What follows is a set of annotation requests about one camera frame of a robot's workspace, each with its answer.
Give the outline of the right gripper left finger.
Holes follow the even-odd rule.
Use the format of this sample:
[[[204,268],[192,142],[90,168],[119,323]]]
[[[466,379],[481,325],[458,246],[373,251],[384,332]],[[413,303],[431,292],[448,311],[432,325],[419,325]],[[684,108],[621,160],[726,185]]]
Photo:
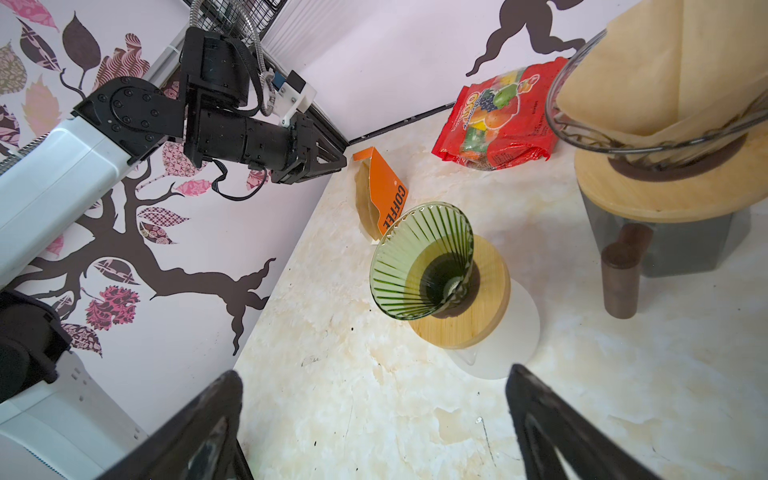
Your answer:
[[[243,383],[228,370],[103,479],[250,479],[237,440]]]

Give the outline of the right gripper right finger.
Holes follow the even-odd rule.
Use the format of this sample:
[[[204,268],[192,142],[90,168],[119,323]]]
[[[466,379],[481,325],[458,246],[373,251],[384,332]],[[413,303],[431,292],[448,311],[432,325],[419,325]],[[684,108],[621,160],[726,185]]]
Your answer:
[[[505,394],[528,479],[656,479],[522,364],[511,367]]]

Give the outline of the frosted white glass pitcher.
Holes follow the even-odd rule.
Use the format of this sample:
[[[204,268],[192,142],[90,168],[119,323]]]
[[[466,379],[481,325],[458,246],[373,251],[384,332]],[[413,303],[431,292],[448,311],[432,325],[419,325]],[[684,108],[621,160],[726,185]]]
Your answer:
[[[484,380],[506,379],[514,364],[525,364],[536,352],[541,324],[532,296],[510,279],[510,300],[500,323],[488,337],[471,347],[447,350],[464,372]]]

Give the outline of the brown paper coffee filter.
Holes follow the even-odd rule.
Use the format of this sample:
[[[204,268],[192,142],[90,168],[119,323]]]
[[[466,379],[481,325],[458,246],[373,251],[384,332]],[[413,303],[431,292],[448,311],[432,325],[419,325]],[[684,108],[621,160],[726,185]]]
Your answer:
[[[767,94],[764,1],[642,1],[607,27],[557,96],[622,144],[697,138]]]

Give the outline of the grey glass pitcher wooden handle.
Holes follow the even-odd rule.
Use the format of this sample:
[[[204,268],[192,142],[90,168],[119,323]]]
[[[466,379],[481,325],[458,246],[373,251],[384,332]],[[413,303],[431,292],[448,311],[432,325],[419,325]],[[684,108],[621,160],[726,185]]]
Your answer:
[[[751,212],[707,220],[653,223],[610,213],[583,196],[601,260],[603,303],[618,319],[638,311],[640,278],[660,278],[713,271],[744,241]]]

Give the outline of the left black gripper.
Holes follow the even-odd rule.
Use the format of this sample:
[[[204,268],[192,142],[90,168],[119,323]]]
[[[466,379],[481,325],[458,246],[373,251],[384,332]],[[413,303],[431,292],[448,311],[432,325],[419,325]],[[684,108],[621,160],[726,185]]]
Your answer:
[[[269,169],[270,180],[275,184],[301,183],[339,172],[346,166],[346,156],[310,117],[298,113],[288,128],[284,164]]]

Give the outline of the coffee filter paper box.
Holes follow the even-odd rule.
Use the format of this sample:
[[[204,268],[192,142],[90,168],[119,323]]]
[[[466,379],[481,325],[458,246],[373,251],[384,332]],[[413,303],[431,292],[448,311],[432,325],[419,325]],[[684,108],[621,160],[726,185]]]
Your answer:
[[[355,175],[355,206],[365,234],[378,242],[400,218],[409,191],[375,147],[353,155],[359,165]]]

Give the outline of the red snack bag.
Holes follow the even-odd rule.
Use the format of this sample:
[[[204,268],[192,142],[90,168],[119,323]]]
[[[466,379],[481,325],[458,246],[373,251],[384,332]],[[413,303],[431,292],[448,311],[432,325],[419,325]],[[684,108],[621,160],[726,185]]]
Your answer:
[[[559,57],[463,87],[432,154],[482,171],[548,160],[557,138],[546,99],[566,63]]]

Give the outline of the wooden dripper ring stand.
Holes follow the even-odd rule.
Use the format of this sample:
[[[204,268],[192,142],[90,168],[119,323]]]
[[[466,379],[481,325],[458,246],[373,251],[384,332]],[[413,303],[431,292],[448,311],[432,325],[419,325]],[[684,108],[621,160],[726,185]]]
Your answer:
[[[654,223],[707,220],[767,198],[767,125],[753,128],[744,146],[722,165],[682,180],[630,179],[605,156],[584,150],[575,153],[574,167],[582,193],[612,214]]]

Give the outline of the green glass dripper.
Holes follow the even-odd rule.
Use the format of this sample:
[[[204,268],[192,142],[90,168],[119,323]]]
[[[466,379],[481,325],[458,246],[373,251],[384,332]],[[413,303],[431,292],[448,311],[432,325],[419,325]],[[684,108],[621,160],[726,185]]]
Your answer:
[[[415,321],[458,306],[468,295],[475,241],[465,213],[446,202],[402,215],[375,249],[369,286],[388,317]]]

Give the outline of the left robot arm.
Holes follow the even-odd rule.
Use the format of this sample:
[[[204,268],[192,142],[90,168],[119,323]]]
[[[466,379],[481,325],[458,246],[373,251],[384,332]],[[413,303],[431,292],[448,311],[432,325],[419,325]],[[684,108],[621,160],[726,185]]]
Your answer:
[[[122,76],[1,165],[1,434],[65,479],[96,479],[145,433],[88,375],[50,305],[12,287],[21,271],[160,146],[195,165],[244,164],[294,184],[332,174],[344,155],[304,114],[258,120],[248,94],[269,86],[257,43],[190,27],[180,90]]]

